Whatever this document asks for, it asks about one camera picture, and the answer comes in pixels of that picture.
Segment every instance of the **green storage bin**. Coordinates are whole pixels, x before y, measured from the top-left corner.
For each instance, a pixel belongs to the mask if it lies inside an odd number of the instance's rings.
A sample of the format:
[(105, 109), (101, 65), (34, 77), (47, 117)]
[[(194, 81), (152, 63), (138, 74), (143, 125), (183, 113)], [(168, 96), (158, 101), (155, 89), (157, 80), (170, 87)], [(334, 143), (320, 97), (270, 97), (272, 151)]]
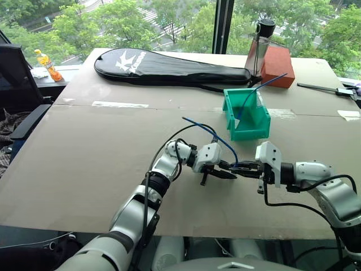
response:
[(254, 91), (246, 101), (239, 120), (242, 105), (252, 90), (254, 88), (223, 91), (223, 111), (226, 113), (231, 140), (268, 138), (270, 134), (271, 117), (262, 103), (262, 98), (258, 97), (257, 91)]

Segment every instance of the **clear plastic bottle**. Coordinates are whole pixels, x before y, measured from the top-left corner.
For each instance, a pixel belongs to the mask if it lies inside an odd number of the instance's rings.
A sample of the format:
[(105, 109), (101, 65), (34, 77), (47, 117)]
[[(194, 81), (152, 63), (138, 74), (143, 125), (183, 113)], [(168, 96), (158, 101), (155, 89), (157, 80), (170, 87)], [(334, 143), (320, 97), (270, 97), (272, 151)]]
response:
[(39, 49), (34, 50), (34, 52), (36, 53), (36, 59), (38, 60), (38, 62), (47, 69), (51, 78), (54, 81), (60, 81), (61, 79), (63, 79), (60, 72), (55, 69), (48, 55), (41, 53)]
[(255, 77), (261, 75), (262, 64), (275, 27), (275, 22), (270, 19), (262, 19), (257, 25), (245, 65)]

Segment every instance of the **desk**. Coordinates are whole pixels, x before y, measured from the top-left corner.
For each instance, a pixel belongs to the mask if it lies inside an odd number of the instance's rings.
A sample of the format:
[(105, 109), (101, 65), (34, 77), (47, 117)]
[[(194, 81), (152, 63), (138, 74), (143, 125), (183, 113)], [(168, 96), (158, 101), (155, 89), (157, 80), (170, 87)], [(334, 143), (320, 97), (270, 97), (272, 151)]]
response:
[[(188, 125), (181, 116), (207, 123), (221, 137), (229, 139), (225, 116), (219, 109), (221, 95), (195, 88), (148, 88), (109, 82), (93, 71), (93, 59), (101, 51), (96, 49), (89, 56), (2, 177), (0, 224), (107, 231), (113, 214), (140, 183), (158, 147), (176, 130)], [(175, 55), (202, 60), (200, 54)], [(227, 64), (229, 61), (233, 66), (244, 59), (227, 55), (203, 57), (203, 62)], [(296, 87), (298, 79), (329, 87), (332, 82), (334, 87), (340, 83), (324, 60), (292, 61), (297, 79), (289, 90), (262, 90), (271, 112), (273, 108), (290, 109), (286, 114), (281, 111), (271, 114), (270, 141), (280, 148), (284, 161), (316, 159), (334, 165), (338, 173), (352, 175), (360, 189), (361, 121), (346, 121), (337, 113), (337, 110), (356, 111), (356, 104), (335, 95)], [(302, 63), (314, 65), (302, 68)], [(315, 69), (322, 73), (317, 78)], [(96, 100), (142, 103), (149, 107), (95, 106)], [(198, 146), (210, 140), (198, 128), (185, 131), (182, 138)], [(256, 146), (263, 141), (231, 142), (231, 145), (240, 159), (252, 160)], [(223, 149), (224, 159), (232, 161), (232, 154)], [(185, 168), (171, 185), (159, 211), (161, 220), (156, 234), (333, 238), (329, 226), (308, 210), (265, 206), (263, 197), (257, 194), (258, 183), (253, 179), (219, 180), (210, 176), (203, 187), (199, 185), (201, 177)], [(284, 187), (270, 187), (269, 192), (272, 202), (292, 201), (317, 208), (307, 193), (290, 194)]]

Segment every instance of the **glass window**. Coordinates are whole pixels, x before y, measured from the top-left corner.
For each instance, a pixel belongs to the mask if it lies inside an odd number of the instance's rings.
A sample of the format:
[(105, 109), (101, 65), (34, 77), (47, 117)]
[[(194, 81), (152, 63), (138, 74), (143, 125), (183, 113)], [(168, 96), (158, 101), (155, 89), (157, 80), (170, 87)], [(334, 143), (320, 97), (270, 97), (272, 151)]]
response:
[(0, 0), (0, 29), (55, 65), (81, 64), (95, 47), (210, 53), (215, 0)]
[(271, 45), (292, 57), (323, 58), (339, 77), (361, 79), (361, 3), (357, 0), (235, 0), (228, 54), (248, 54), (259, 19), (272, 19)]

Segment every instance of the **kawasaki logo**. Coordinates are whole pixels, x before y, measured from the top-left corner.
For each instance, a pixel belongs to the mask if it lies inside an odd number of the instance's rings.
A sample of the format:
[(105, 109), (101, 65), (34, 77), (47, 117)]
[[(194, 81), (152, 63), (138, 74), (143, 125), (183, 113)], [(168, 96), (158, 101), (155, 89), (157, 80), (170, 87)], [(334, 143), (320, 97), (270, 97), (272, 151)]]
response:
[(123, 69), (123, 71), (129, 70), (130, 72), (135, 72), (139, 65), (141, 64), (144, 56), (147, 54), (146, 52), (141, 52), (138, 58), (136, 59), (135, 63), (133, 63), (133, 60), (135, 58), (135, 55), (133, 55), (131, 58), (126, 59), (125, 58), (126, 50), (124, 53), (119, 57), (120, 62), (117, 61), (115, 64), (116, 67), (119, 67), (119, 69)]

